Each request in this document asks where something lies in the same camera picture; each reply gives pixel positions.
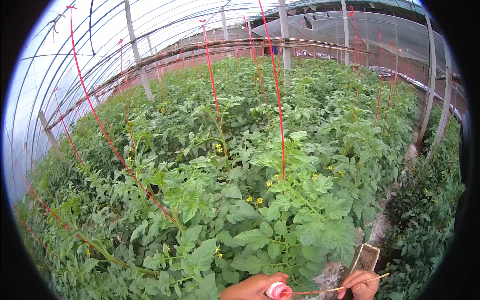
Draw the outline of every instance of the row of plants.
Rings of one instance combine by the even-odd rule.
[[[72,229],[44,213],[34,194],[19,203],[48,246],[24,230],[32,257],[68,299],[210,300],[249,275],[277,271],[305,291],[327,261],[350,264],[355,228],[368,239],[376,199],[398,180],[412,139],[415,89],[402,83],[394,98],[392,87],[386,120],[391,90],[384,83],[374,127],[377,75],[362,70],[357,81],[335,61],[294,60],[279,78],[283,180],[272,65],[260,64],[268,107],[252,60],[212,67],[219,114],[210,78],[197,68],[152,81],[153,101],[142,87],[126,91],[129,124],[122,95],[97,109],[129,169],[175,222],[124,168],[91,114],[71,127],[86,169],[62,139],[65,158],[49,152],[29,174]]]
[[[431,163],[426,153],[435,139],[442,109],[434,107],[425,135],[425,155],[411,162],[403,187],[391,202],[393,224],[384,245],[393,261],[392,273],[380,284],[378,299],[415,299],[434,273],[453,237],[458,199],[464,191],[458,162],[460,125],[452,116]]]

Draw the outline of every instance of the wooden stick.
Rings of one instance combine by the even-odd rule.
[[[367,282],[375,281],[375,280],[378,280],[380,278],[387,277],[389,275],[390,275],[390,273],[383,274],[382,276],[371,278],[369,280],[359,282],[359,283],[367,283]],[[339,288],[333,288],[333,289],[328,289],[328,290],[318,290],[318,291],[313,291],[313,292],[282,292],[282,294],[295,294],[295,295],[321,294],[321,293],[335,292],[335,291],[342,290],[342,289],[346,289],[346,288],[345,287],[339,287]]]

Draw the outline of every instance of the human hand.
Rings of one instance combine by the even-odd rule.
[[[221,300],[269,300],[265,291],[276,282],[287,283],[288,275],[276,272],[273,275],[257,274],[226,288],[220,293]]]
[[[352,289],[353,299],[355,300],[373,300],[376,292],[378,291],[378,285],[380,279],[373,280],[367,283],[361,283],[363,281],[378,277],[374,272],[355,270],[349,275],[342,283],[345,289],[338,291],[338,298],[343,299],[348,288]]]

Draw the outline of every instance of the soil in container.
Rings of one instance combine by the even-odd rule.
[[[375,253],[363,250],[360,254],[359,260],[357,262],[356,270],[367,270],[372,264],[374,264]]]

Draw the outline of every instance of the red and white twine spool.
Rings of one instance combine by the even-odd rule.
[[[265,292],[265,295],[273,300],[289,300],[292,298],[292,294],[282,294],[284,292],[292,293],[293,290],[285,283],[279,281],[272,284]]]

